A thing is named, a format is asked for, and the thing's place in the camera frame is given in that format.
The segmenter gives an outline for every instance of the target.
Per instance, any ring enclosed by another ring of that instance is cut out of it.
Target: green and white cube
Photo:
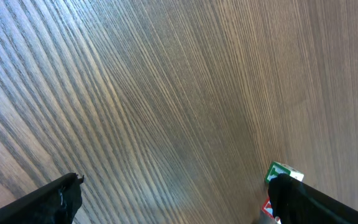
[[[301,172],[286,164],[273,161],[266,174],[265,182],[269,183],[271,179],[277,177],[279,174],[288,174],[299,181],[302,181],[304,176]]]

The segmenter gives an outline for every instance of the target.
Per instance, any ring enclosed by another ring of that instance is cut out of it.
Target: wood grain
[[[358,210],[358,1],[0,1],[0,207],[250,223],[273,160]]]

